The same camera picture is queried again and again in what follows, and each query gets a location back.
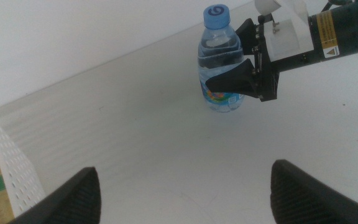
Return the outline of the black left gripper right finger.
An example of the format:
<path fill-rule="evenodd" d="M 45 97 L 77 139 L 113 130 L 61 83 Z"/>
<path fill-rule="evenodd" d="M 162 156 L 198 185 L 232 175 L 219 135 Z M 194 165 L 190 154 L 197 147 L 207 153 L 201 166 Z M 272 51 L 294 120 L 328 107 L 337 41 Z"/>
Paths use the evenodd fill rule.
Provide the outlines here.
<path fill-rule="evenodd" d="M 287 160 L 273 163 L 270 189 L 270 207 L 276 223 L 358 224 L 358 202 Z"/>

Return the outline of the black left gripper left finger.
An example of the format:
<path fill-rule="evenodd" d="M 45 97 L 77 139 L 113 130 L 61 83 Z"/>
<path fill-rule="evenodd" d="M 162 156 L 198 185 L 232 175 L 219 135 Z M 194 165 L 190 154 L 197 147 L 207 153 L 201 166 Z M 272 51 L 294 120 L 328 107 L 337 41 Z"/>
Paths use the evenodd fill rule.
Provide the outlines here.
<path fill-rule="evenodd" d="M 101 189 L 95 167 L 85 167 L 11 222 L 16 224 L 99 224 Z"/>

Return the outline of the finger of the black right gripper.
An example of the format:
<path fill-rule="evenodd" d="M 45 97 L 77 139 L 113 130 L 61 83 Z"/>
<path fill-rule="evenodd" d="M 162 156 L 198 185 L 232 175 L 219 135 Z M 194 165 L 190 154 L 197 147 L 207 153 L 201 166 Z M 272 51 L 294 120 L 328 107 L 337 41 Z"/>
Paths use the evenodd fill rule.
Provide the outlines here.
<path fill-rule="evenodd" d="M 252 49 L 257 46 L 255 24 L 251 18 L 246 19 L 236 30 L 242 45 L 244 55 L 252 55 Z"/>
<path fill-rule="evenodd" d="M 209 78 L 206 86 L 213 93 L 238 93 L 258 98 L 258 75 L 251 60 L 246 59 L 235 68 Z"/>

